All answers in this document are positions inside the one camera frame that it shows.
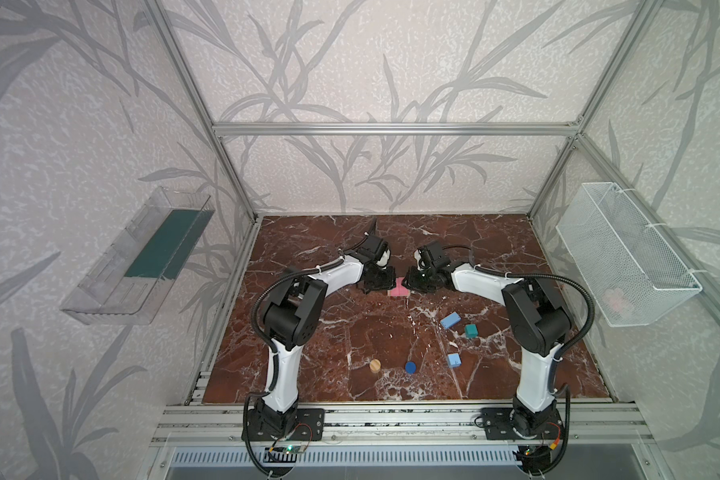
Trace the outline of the pink block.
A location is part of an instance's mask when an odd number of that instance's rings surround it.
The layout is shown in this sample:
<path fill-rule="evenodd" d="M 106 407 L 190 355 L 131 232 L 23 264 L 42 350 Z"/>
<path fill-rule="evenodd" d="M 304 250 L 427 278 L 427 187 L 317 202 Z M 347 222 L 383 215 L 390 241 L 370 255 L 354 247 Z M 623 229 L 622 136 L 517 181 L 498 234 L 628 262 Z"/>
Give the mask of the pink block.
<path fill-rule="evenodd" d="M 410 290 L 404 285 L 404 278 L 398 277 L 395 280 L 395 285 L 388 291 L 389 297 L 409 297 Z"/>

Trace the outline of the teal cube block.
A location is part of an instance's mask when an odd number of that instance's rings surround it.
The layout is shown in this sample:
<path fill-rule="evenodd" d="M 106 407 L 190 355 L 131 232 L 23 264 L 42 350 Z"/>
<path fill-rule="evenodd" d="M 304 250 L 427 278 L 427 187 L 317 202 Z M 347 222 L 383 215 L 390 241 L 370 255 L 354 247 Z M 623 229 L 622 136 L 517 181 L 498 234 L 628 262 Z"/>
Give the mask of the teal cube block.
<path fill-rule="evenodd" d="M 468 339 L 473 339 L 478 337 L 478 328 L 474 324 L 468 324 L 465 326 L 464 330 L 465 337 Z"/>

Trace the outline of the light blue cube block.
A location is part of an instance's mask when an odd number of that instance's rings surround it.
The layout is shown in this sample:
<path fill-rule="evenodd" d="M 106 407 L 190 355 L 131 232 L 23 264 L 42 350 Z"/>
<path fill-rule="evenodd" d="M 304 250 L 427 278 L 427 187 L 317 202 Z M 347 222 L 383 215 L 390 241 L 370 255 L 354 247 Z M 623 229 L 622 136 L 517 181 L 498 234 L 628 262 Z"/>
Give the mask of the light blue cube block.
<path fill-rule="evenodd" d="M 447 361 L 451 368 L 456 368 L 462 365 L 462 361 L 458 353 L 448 354 Z"/>

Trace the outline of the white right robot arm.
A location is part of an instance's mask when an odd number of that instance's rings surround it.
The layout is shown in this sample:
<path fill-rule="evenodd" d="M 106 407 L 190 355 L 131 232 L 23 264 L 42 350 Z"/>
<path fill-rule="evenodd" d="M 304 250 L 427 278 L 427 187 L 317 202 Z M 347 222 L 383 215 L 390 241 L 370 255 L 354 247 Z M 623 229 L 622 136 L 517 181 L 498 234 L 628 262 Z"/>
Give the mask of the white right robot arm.
<path fill-rule="evenodd" d="M 419 247 L 414 253 L 416 265 L 406 273 L 403 285 L 419 293 L 447 288 L 505 307 L 511 332 L 522 350 L 510 421 L 519 437 L 533 438 L 556 414 L 557 364 L 592 328 L 595 302 L 584 286 L 570 278 L 495 271 L 478 264 L 473 255 L 466 261 L 453 260 L 447 250 L 438 241 Z M 568 334 L 574 317 L 557 287 L 559 283 L 576 290 L 586 305 L 584 325 L 573 337 Z"/>

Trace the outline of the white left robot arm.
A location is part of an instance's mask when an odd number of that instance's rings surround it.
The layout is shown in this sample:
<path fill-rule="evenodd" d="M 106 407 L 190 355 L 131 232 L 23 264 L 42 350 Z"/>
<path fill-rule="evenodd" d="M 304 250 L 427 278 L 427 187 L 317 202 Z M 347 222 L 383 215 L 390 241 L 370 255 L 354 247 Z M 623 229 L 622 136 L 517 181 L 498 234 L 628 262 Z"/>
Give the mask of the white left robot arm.
<path fill-rule="evenodd" d="M 268 349 L 265 389 L 246 397 L 243 438 L 278 440 L 297 428 L 302 351 L 314 336 L 326 298 L 351 285 L 368 293 L 396 285 L 388 242 L 372 233 L 326 264 L 288 269 L 256 299 L 250 322 Z"/>

